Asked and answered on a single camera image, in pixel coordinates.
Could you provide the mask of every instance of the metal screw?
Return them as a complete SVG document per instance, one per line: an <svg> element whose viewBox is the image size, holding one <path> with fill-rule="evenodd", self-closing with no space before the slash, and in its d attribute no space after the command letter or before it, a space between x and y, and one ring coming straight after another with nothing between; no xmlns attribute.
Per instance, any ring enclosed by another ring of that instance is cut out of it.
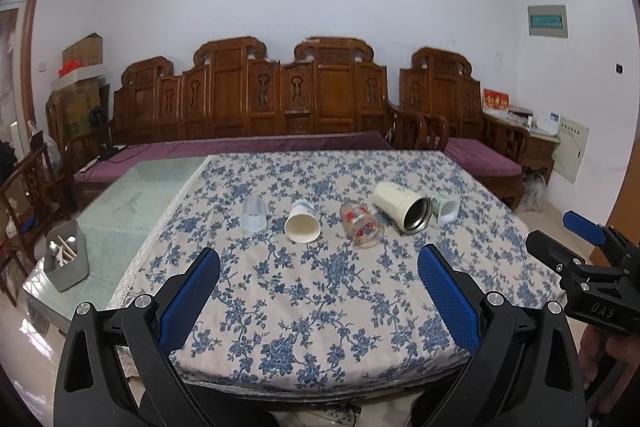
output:
<svg viewBox="0 0 640 427"><path fill-rule="evenodd" d="M135 303L136 308L146 308L151 304L151 295L147 295L146 293L144 295L139 295L136 297Z"/></svg>
<svg viewBox="0 0 640 427"><path fill-rule="evenodd" d="M558 315L560 314L560 312L562 312L562 306L555 301L549 302L546 307L549 308L549 311L554 315Z"/></svg>
<svg viewBox="0 0 640 427"><path fill-rule="evenodd" d="M91 304L89 304L88 302L83 302L78 304L78 308L76 308L76 313L78 315L84 315L88 313L90 309L91 309Z"/></svg>
<svg viewBox="0 0 640 427"><path fill-rule="evenodd" d="M486 296L486 299L489 301L489 304L493 306L502 306L504 303L504 297L496 292L491 292Z"/></svg>

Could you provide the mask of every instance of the cardboard box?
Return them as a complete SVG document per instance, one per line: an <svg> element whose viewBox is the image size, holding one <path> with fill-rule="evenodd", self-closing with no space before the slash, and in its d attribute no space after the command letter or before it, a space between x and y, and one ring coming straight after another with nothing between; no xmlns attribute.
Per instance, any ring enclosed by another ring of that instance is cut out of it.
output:
<svg viewBox="0 0 640 427"><path fill-rule="evenodd" d="M102 63L102 37L97 33L86 36L62 52L62 64L69 60L80 60L83 66Z"/></svg>
<svg viewBox="0 0 640 427"><path fill-rule="evenodd" d="M91 131L89 112L100 107L99 88L98 78L88 78L51 93L48 103L60 112L65 138Z"/></svg>

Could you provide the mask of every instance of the clear plastic cup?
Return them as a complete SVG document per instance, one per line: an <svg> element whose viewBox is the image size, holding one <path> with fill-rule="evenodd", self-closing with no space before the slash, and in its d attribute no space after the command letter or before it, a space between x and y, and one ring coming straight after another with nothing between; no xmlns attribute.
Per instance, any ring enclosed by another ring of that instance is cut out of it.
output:
<svg viewBox="0 0 640 427"><path fill-rule="evenodd" d="M267 207L262 196L250 194L242 204L240 227L249 233L261 232L267 226Z"/></svg>

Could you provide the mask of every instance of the carved wooden backrest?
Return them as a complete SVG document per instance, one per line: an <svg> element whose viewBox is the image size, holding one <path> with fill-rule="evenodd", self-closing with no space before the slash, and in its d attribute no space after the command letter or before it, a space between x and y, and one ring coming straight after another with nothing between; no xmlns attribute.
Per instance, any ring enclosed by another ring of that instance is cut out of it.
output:
<svg viewBox="0 0 640 427"><path fill-rule="evenodd" d="M294 56L268 60L263 42L240 37L204 44L180 75L162 57L132 64L114 96L114 139L386 131L386 68L366 42L312 37Z"/></svg>
<svg viewBox="0 0 640 427"><path fill-rule="evenodd" d="M157 86L174 74L174 64L164 57L142 60L122 74L122 88L113 93L114 139L118 142L155 141Z"/></svg>
<svg viewBox="0 0 640 427"><path fill-rule="evenodd" d="M457 53L420 48L411 65L400 70L402 106L446 118L451 136L480 139L480 83L471 77L469 61Z"/></svg>

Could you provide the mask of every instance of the electrical panel box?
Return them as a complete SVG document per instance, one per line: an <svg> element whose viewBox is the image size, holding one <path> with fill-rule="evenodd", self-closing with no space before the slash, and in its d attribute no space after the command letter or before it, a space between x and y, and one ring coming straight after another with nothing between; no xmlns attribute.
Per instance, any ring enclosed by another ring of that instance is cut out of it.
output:
<svg viewBox="0 0 640 427"><path fill-rule="evenodd" d="M552 158L554 171L572 183L578 177L578 171L587 149L589 129L573 120L562 118L560 121L560 145L556 147Z"/></svg>

